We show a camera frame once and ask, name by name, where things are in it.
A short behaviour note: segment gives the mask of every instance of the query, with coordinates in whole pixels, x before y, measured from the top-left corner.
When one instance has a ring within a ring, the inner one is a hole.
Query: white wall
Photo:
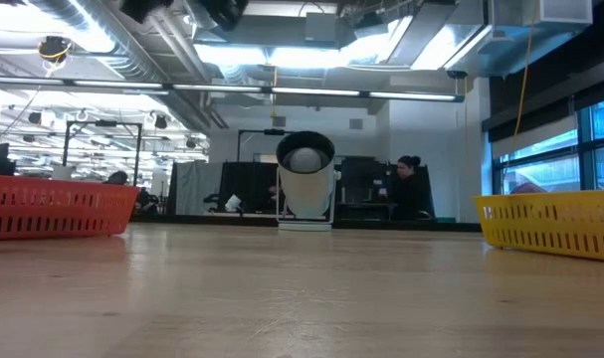
[[[209,162],[235,161],[237,158],[238,129],[272,128],[269,106],[242,109],[238,106],[217,107],[231,129],[213,131],[210,135]],[[314,130],[326,135],[335,147],[335,155],[372,156],[377,155],[376,117],[368,115],[365,108],[314,108],[288,106],[276,107],[277,115],[287,118],[289,131]],[[351,118],[363,119],[363,129],[349,129]],[[275,154],[279,136],[261,133],[245,133],[242,136],[240,161],[252,161],[256,153]]]
[[[379,161],[392,161],[395,158],[390,158],[390,101],[377,113],[376,127],[376,158]]]
[[[392,100],[389,158],[418,155],[428,166],[438,217],[457,216],[456,173],[452,153],[459,104]]]
[[[490,115],[488,80],[475,80],[464,103],[392,100],[389,110],[389,160],[420,156],[429,169],[436,215],[477,222],[472,198],[484,193],[484,184],[491,189],[490,149],[481,130]]]
[[[376,142],[374,137],[344,137],[328,134],[338,156],[375,156]],[[262,133],[245,133],[242,135],[240,161],[252,161],[255,154],[275,154],[280,136],[269,136]],[[238,131],[227,130],[214,132],[210,136],[209,162],[219,163],[236,161]]]

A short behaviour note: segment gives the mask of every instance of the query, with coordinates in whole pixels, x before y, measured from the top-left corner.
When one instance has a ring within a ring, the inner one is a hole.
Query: person
[[[389,188],[382,188],[379,196],[386,197],[396,204],[392,220],[431,219],[427,212],[429,193],[421,188],[415,177],[421,164],[418,156],[404,155],[397,162],[397,176]]]
[[[112,184],[112,185],[124,185],[128,180],[128,176],[125,172],[118,170],[115,173],[109,175],[109,178],[104,182],[104,184]]]

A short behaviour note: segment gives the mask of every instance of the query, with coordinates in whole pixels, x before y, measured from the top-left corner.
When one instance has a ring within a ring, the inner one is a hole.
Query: ventilation grille
[[[350,129],[361,130],[363,129],[363,119],[361,118],[351,118],[350,119]]]
[[[284,128],[286,126],[286,118],[282,115],[273,117],[273,128]]]

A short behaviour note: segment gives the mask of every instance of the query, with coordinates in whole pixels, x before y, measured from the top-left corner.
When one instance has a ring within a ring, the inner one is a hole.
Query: overhead track
[[[1,77],[0,85],[11,88],[31,88],[41,86],[45,90],[144,90],[147,93],[157,91],[158,94],[193,90],[205,92],[233,92],[233,93],[263,93],[263,94],[301,94],[321,95],[355,98],[379,98],[399,100],[422,100],[422,101],[444,101],[462,102],[465,96],[457,93],[432,93],[432,92],[402,92],[402,91],[379,91],[379,90],[357,90],[357,89],[305,89],[284,88],[271,86],[225,86],[225,85],[200,85],[200,84],[163,84],[163,83],[133,83],[119,81],[88,81],[71,79],[41,79],[41,78],[18,78]]]

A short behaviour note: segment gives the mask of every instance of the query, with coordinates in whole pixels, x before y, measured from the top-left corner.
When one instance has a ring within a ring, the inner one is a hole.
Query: white sphere
[[[312,148],[300,148],[291,156],[291,170],[312,173],[321,169],[321,156]]]

